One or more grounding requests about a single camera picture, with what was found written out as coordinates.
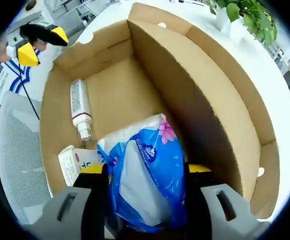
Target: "white bottle cap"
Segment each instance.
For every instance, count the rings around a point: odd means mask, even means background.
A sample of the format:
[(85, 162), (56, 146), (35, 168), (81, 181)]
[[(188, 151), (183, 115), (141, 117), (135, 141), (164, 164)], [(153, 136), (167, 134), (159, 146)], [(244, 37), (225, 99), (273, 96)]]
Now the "white bottle cap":
[(91, 140), (93, 134), (91, 132), (91, 126), (89, 122), (82, 121), (77, 124), (79, 136), (83, 142)]

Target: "black cable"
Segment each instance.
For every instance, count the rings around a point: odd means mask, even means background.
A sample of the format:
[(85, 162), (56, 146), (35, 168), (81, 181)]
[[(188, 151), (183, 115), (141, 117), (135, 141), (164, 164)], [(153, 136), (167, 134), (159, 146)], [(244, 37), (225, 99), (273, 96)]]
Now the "black cable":
[(29, 94), (28, 94), (28, 92), (27, 92), (27, 89), (26, 89), (26, 87), (25, 87), (25, 85), (24, 85), (23, 77), (21, 76), (21, 68), (20, 68), (20, 62), (19, 62), (19, 60), (18, 60), (18, 63), (19, 63), (18, 66), (19, 66), (20, 82), (21, 82), (21, 84), (22, 84), (23, 87), (24, 87), (24, 90), (25, 90), (26, 95), (27, 95), (27, 98), (28, 98), (28, 100), (29, 100), (29, 102), (30, 102), (30, 104), (31, 104), (31, 107), (33, 108), (33, 110), (34, 110), (34, 112), (35, 112), (35, 114), (36, 114), (38, 120), (40, 120), (39, 115), (38, 115), (38, 113), (37, 113), (37, 111), (36, 111), (36, 109), (35, 109), (35, 107), (34, 107), (34, 105), (33, 105), (33, 102), (31, 101), (31, 99), (30, 99), (30, 97), (29, 97)]

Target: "toilet paper package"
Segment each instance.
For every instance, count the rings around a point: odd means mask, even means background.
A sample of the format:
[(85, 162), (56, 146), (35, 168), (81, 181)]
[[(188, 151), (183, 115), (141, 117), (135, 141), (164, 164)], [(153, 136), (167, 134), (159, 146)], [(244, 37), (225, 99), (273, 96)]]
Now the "toilet paper package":
[(154, 233), (185, 224), (183, 150), (165, 115), (105, 136), (97, 150), (109, 167), (114, 211), (128, 226)]

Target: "pink flower print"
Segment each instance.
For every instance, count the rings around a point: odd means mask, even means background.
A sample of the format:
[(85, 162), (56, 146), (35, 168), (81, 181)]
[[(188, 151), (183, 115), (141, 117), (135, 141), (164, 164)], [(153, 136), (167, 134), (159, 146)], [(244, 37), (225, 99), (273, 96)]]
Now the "pink flower print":
[(171, 141), (171, 142), (174, 141), (176, 134), (174, 130), (171, 128), (171, 126), (169, 125), (169, 123), (167, 122), (165, 116), (163, 116), (162, 118), (159, 129), (160, 129), (159, 135), (162, 136), (161, 141), (164, 145), (167, 144), (168, 141)]

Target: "white table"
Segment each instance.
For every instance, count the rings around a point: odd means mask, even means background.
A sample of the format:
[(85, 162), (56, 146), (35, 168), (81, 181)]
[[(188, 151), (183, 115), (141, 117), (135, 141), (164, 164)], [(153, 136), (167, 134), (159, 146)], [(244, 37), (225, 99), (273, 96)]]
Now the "white table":
[[(121, 4), (113, 4), (97, 16), (77, 41), (88, 42), (91, 33), (128, 18), (133, 2), (159, 7), (196, 25), (218, 41), (241, 64), (253, 81), (269, 113), (278, 144), (279, 191), (276, 206), (268, 221), (273, 220), (290, 195), (290, 93), (277, 65), (248, 32), (243, 37), (244, 41), (238, 44), (223, 35), (216, 29), (216, 17), (210, 13), (208, 6), (170, 3), (168, 0), (121, 0)], [(232, 27), (231, 34), (235, 34), (235, 31), (237, 29)]]

